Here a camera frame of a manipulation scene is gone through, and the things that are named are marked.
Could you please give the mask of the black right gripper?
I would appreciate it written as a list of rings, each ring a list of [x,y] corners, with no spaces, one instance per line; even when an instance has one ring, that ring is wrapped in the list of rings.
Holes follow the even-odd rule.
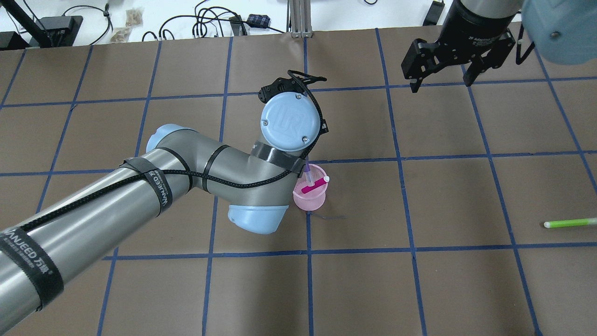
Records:
[[[461,64],[470,65],[464,83],[471,87],[480,74],[503,66],[512,49],[516,49],[515,63],[525,62],[535,43],[522,52],[524,26],[516,39],[509,28],[523,4],[522,0],[455,0],[438,39],[433,43],[415,39],[401,63],[411,92],[418,93],[429,75]]]

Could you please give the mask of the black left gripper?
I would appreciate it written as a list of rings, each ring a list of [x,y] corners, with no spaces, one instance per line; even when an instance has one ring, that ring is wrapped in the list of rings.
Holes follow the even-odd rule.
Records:
[[[306,74],[298,70],[288,70],[287,75],[289,76],[288,78],[277,78],[270,85],[261,87],[261,89],[257,92],[260,102],[266,104],[276,95],[282,93],[296,93],[308,97],[319,115],[319,135],[328,133],[330,130],[327,126],[326,119],[323,117],[319,102],[316,100],[315,96],[308,87],[309,85],[317,82],[326,82],[327,78]]]

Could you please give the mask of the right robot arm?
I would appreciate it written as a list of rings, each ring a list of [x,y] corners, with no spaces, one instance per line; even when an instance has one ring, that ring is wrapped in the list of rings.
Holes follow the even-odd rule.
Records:
[[[435,42],[412,41],[403,76],[416,93],[429,75],[468,64],[463,81],[471,86],[512,49],[517,64],[534,50],[552,63],[583,64],[597,55],[596,13],[594,0],[455,0]]]

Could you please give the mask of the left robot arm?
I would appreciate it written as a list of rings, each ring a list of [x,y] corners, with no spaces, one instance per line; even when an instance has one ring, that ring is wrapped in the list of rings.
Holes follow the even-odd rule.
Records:
[[[1,233],[1,333],[43,310],[108,251],[192,189],[229,202],[228,217],[275,232],[327,123],[309,85],[289,70],[258,92],[260,136],[249,153],[177,124],[159,127],[146,153]]]

